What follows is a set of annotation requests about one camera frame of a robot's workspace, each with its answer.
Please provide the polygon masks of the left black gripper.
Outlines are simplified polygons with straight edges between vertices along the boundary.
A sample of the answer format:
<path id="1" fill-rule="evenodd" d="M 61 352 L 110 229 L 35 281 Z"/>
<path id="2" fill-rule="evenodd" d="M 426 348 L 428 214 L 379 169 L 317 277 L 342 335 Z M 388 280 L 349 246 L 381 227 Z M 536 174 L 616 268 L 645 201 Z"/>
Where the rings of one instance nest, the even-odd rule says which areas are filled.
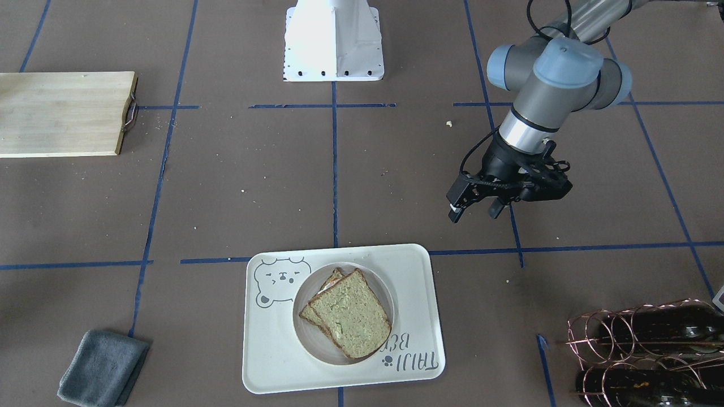
<path id="1" fill-rule="evenodd" d="M 567 195 L 572 189 L 566 175 L 571 165 L 553 159 L 556 142 L 541 146 L 543 150 L 538 154 L 527 154 L 509 146 L 501 136 L 492 136 L 482 157 L 482 168 L 476 174 L 486 185 L 467 172 L 458 173 L 446 193 L 450 221 L 458 223 L 469 206 L 485 197 L 487 188 L 490 196 L 496 196 L 489 206 L 491 219 L 498 219 L 511 201 L 550 201 Z"/>

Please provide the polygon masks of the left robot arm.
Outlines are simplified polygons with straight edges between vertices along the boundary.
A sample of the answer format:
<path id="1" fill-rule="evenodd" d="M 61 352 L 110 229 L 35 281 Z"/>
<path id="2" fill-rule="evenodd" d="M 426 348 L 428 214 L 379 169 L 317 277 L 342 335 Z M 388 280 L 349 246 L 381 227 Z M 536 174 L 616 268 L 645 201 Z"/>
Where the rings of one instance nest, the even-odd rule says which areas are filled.
<path id="1" fill-rule="evenodd" d="M 489 216 L 497 218 L 512 202 L 551 201 L 571 189 L 566 161 L 553 158 L 554 136 L 569 114 L 605 109 L 630 93 L 630 69 L 605 58 L 594 48 L 612 24 L 644 1 L 581 1 L 548 25 L 535 26 L 535 35 L 520 45 L 492 51 L 486 75 L 489 82 L 516 94 L 502 123 L 484 141 L 489 146 L 478 172 L 460 166 L 447 193 L 449 218 L 458 222 L 464 211 L 493 197 Z"/>

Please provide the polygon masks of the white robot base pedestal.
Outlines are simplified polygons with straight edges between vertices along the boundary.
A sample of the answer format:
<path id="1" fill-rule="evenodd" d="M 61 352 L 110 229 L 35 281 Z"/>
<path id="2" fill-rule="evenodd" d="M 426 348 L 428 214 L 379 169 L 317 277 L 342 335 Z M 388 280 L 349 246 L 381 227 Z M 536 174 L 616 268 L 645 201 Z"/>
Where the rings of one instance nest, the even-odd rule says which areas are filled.
<path id="1" fill-rule="evenodd" d="M 369 2 L 298 1 L 287 9 L 284 81 L 378 81 L 383 77 L 380 14 Z"/>

